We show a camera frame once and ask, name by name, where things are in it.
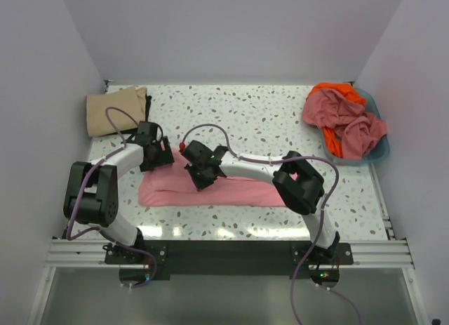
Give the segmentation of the light pink t-shirt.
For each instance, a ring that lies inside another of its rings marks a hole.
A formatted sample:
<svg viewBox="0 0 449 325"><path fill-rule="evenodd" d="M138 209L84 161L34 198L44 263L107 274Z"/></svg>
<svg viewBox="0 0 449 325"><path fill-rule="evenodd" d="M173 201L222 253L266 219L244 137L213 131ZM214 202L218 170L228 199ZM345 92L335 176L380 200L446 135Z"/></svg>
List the light pink t-shirt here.
<svg viewBox="0 0 449 325"><path fill-rule="evenodd" d="M185 166L187 160L172 149L174 163L147 171L138 191L142 206L255 206L284 207L273 185L247 178L218 178L197 191Z"/></svg>

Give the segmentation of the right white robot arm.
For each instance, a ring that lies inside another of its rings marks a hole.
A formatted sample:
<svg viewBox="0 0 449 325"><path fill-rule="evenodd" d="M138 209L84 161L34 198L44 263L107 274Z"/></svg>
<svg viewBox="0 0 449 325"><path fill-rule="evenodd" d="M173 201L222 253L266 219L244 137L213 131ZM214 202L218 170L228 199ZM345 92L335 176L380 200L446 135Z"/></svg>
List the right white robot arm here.
<svg viewBox="0 0 449 325"><path fill-rule="evenodd" d="M285 206L302 216L314 243L314 259L327 264L337 256L340 235L329 220L326 204L337 186L338 173L326 192L323 176L308 162L309 158L294 151L278 159L256 159L233 153L225 146L211 150L193 140L187 145L180 143L180 153L187 160L185 168L198 191L218 178L243 178L273 185Z"/></svg>

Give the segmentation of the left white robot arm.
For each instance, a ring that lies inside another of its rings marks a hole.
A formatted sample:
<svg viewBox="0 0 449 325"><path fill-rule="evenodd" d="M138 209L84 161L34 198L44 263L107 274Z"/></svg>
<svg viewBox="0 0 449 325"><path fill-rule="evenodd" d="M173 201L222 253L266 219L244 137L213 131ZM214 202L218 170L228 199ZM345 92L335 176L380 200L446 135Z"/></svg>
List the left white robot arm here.
<svg viewBox="0 0 449 325"><path fill-rule="evenodd" d="M119 149L89 162L75 162L69 172L63 213L68 219L66 239L90 231L123 244L120 254L129 263L145 256L141 231L119 213L119 179L138 167L141 172L174 163L168 137L159 124L141 121L134 136Z"/></svg>

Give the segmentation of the folded black t-shirt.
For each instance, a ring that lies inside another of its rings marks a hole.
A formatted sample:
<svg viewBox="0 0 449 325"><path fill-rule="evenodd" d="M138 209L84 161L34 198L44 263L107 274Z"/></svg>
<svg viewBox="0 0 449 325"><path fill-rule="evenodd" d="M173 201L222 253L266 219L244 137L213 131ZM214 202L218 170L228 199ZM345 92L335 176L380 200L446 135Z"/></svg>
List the folded black t-shirt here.
<svg viewBox="0 0 449 325"><path fill-rule="evenodd" d="M145 96L145 121L148 121L148 119L149 119L149 111L150 111L151 103L152 103L152 96L146 95ZM136 128L131 128L128 130L121 131L122 134L134 134L136 132L137 132Z"/></svg>

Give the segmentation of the folded beige t-shirt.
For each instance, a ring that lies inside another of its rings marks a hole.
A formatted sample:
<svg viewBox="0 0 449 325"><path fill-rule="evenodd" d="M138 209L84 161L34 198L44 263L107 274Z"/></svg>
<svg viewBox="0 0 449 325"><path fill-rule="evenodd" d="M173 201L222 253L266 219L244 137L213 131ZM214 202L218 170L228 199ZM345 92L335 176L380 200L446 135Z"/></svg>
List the folded beige t-shirt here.
<svg viewBox="0 0 449 325"><path fill-rule="evenodd" d="M103 95L88 95L86 98L86 128L89 137L115 133L109 118L120 131L137 128L140 121L146 120L147 89L134 86Z"/></svg>

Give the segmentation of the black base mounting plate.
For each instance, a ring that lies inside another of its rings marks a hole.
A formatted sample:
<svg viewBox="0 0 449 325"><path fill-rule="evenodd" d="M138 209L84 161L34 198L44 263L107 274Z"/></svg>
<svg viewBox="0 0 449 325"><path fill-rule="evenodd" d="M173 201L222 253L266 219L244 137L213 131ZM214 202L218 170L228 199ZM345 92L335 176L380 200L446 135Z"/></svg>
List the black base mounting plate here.
<svg viewBox="0 0 449 325"><path fill-rule="evenodd" d="M121 282L169 280L175 275L313 277L336 284L342 265L354 264L351 246L340 243L333 254L310 241L143 241L142 252L108 243L105 263L119 266Z"/></svg>

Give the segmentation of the orange crumpled t-shirt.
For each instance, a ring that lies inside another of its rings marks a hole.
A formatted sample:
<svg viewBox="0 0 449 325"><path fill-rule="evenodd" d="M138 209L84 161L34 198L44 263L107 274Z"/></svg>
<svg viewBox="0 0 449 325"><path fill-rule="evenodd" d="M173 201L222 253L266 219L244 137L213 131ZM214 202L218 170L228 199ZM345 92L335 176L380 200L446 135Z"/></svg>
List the orange crumpled t-shirt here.
<svg viewBox="0 0 449 325"><path fill-rule="evenodd" d="M321 82L310 91L307 106L308 120L323 130L329 151L343 158L344 128L362 115L366 99L351 84Z"/></svg>

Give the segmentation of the dusty pink crumpled t-shirt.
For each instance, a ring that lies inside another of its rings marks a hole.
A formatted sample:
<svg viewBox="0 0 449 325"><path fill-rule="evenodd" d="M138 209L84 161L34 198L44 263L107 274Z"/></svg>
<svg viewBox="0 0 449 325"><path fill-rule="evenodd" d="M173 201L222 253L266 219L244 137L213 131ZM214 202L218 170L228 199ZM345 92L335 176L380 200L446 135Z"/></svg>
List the dusty pink crumpled t-shirt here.
<svg viewBox="0 0 449 325"><path fill-rule="evenodd" d="M387 134L387 123L368 112L366 105L351 86L316 86L307 96L302 118L322 130L333 155L360 161Z"/></svg>

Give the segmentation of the aluminium rail frame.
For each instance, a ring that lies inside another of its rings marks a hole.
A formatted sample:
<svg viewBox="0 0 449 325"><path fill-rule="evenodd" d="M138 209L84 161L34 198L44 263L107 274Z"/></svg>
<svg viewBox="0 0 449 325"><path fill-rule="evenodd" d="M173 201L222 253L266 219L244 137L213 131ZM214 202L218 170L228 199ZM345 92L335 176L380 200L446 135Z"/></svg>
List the aluminium rail frame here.
<svg viewBox="0 0 449 325"><path fill-rule="evenodd" d="M119 181L119 210L140 228L157 260L155 279L132 288L144 267L108 265L91 233L54 239L33 324L427 324L408 243L397 240L373 166L329 167L319 132L301 118L309 86L149 86L149 118L172 146L200 140L255 158L296 151L331 192L336 259L300 264L309 233L300 215L275 206L148 206L143 175Z"/></svg>

